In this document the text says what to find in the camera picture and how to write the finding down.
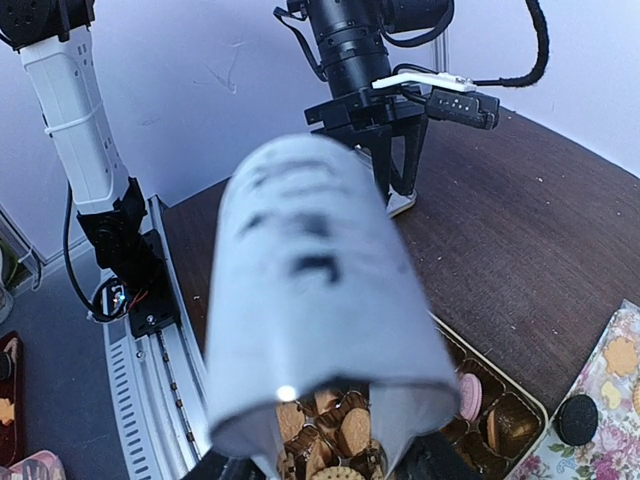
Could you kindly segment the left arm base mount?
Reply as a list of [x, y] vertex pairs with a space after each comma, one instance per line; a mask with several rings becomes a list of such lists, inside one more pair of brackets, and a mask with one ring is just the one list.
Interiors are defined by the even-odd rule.
[[178, 320], [159, 231], [139, 234], [131, 244], [106, 230], [99, 236], [96, 259], [111, 276], [93, 294], [92, 306], [104, 317], [127, 318], [136, 338], [156, 333]]

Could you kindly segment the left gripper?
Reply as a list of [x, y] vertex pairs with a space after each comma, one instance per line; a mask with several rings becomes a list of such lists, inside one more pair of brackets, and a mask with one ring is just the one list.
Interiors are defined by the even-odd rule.
[[422, 104], [398, 89], [360, 89], [310, 107], [304, 116], [309, 126], [318, 125], [313, 134], [367, 149], [380, 190], [391, 182], [402, 196], [414, 192], [428, 126]]

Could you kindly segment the steel kitchen tongs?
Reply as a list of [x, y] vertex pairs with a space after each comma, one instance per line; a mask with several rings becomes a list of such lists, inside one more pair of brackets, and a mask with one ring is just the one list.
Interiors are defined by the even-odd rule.
[[246, 157], [218, 213], [205, 350], [220, 454], [277, 474], [279, 403], [370, 388], [390, 467], [457, 413], [457, 375], [403, 239], [361, 156], [321, 135]]

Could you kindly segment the silver tin lid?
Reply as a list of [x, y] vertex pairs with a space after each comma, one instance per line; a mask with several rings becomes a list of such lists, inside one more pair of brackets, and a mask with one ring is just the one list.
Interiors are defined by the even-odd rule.
[[[372, 157], [367, 149], [363, 149], [360, 145], [354, 147], [354, 151], [358, 155], [359, 162], [369, 172], [372, 180], [375, 180], [373, 173]], [[417, 192], [413, 191], [409, 195], [399, 194], [394, 187], [389, 186], [389, 198], [386, 203], [386, 212], [390, 218], [394, 218], [403, 212], [411, 209], [417, 200]]]

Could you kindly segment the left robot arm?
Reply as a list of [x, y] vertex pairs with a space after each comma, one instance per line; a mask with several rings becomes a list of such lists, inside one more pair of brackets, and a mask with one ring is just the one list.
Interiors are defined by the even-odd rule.
[[[146, 196], [175, 205], [249, 152], [306, 129], [329, 88], [271, 1], [99, 1], [93, 59], [114, 142]], [[66, 176], [18, 53], [1, 49], [1, 206], [29, 253], [62, 245]]]

